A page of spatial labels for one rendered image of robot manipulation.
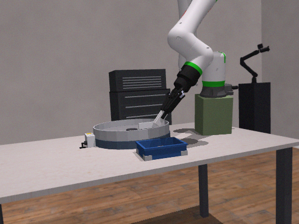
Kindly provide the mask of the blue shallow tray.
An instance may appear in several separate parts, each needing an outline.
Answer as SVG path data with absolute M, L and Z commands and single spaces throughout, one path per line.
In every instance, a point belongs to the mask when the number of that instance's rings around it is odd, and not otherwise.
M 136 152 L 144 161 L 188 155 L 188 143 L 175 137 L 136 141 Z M 158 147 L 160 146 L 160 147 Z

